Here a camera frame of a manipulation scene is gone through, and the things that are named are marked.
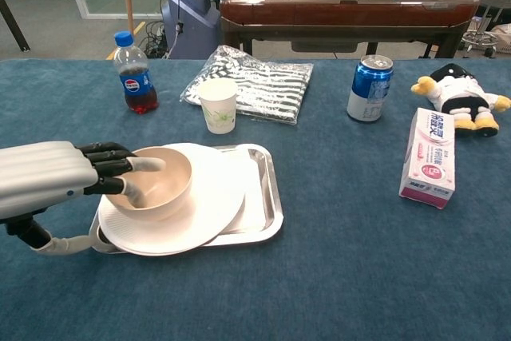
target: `blue soda can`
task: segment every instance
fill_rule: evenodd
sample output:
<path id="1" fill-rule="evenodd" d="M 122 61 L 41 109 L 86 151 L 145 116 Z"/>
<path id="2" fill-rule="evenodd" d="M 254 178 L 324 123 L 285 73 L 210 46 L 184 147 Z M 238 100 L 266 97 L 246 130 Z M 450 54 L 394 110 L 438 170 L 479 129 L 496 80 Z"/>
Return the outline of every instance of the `blue soda can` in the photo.
<path id="1" fill-rule="evenodd" d="M 392 64 L 382 55 L 366 55 L 360 59 L 351 86 L 348 115 L 360 121 L 375 121 L 382 116 L 383 101 L 394 72 Z"/>

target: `pepsi bottle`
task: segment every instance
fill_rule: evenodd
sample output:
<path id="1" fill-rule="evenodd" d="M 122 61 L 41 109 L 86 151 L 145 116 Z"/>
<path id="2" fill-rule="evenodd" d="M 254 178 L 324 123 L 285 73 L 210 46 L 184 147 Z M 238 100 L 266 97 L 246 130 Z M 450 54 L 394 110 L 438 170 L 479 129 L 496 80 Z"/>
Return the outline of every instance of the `pepsi bottle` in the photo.
<path id="1" fill-rule="evenodd" d="M 144 52 L 133 44 L 129 31 L 115 34 L 117 50 L 113 64 L 117 68 L 128 107 L 142 114 L 158 108 L 156 90 L 149 77 L 149 63 Z"/>

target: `beige bowl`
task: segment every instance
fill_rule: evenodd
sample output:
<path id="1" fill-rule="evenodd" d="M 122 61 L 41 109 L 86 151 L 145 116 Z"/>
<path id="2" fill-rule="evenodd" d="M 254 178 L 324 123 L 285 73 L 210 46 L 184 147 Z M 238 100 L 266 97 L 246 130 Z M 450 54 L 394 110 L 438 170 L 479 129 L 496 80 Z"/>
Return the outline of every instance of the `beige bowl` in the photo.
<path id="1" fill-rule="evenodd" d="M 139 157 L 165 161 L 159 172 L 127 172 L 122 177 L 132 181 L 145 195 L 146 208 L 134 208 L 124 195 L 106 195 L 123 215 L 140 221 L 158 221 L 176 213 L 188 198 L 192 187 L 192 165 L 181 152 L 165 147 L 148 147 L 133 152 Z"/>

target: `pepsi label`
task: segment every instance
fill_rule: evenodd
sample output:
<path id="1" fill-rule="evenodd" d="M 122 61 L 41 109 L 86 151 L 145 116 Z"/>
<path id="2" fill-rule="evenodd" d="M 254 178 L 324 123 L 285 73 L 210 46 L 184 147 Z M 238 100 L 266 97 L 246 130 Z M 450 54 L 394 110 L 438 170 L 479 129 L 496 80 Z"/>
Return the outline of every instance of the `pepsi label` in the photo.
<path id="1" fill-rule="evenodd" d="M 153 87 L 148 70 L 132 75 L 121 75 L 121 83 L 128 96 L 145 95 Z"/>

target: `stuffed toy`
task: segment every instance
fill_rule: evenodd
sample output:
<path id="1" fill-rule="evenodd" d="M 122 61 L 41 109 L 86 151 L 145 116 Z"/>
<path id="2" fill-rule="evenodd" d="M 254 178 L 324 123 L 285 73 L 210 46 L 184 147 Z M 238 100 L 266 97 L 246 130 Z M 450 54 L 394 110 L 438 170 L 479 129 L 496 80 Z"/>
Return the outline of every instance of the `stuffed toy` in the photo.
<path id="1" fill-rule="evenodd" d="M 483 137 L 496 135 L 498 124 L 491 111 L 511 107 L 506 96 L 486 93 L 471 73 L 454 63 L 420 77 L 411 90 L 426 96 L 437 111 L 454 115 L 457 136 L 474 132 Z"/>

